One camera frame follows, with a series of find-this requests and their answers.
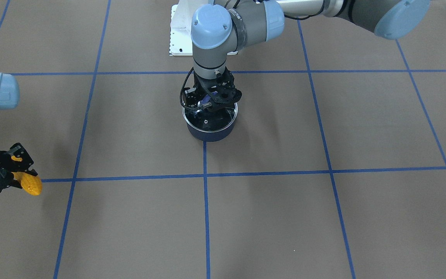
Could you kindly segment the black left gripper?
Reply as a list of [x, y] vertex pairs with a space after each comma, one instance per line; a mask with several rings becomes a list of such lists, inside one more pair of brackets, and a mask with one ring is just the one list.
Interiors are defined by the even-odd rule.
[[227, 67], [223, 72], [216, 73], [216, 78], [213, 79], [200, 77], [192, 68], [181, 88], [181, 106], [196, 110], [197, 102], [206, 95], [211, 99], [211, 104], [203, 107], [209, 107], [209, 110], [214, 112], [239, 102], [242, 92], [234, 85], [234, 76]]

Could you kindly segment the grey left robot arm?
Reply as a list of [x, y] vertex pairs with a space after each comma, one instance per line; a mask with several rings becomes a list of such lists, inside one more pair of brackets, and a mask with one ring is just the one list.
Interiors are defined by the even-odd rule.
[[404, 37], [423, 20], [428, 0], [207, 0], [188, 18], [194, 86], [182, 86], [187, 111], [232, 108], [242, 93], [226, 65], [228, 53], [279, 37], [285, 21], [339, 17], [378, 37]]

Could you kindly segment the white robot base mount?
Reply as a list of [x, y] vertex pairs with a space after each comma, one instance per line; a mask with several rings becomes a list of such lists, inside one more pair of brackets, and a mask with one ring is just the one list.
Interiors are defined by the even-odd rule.
[[196, 9], [207, 3], [207, 0], [179, 0], [171, 7], [169, 55], [179, 57], [193, 55], [191, 19]]

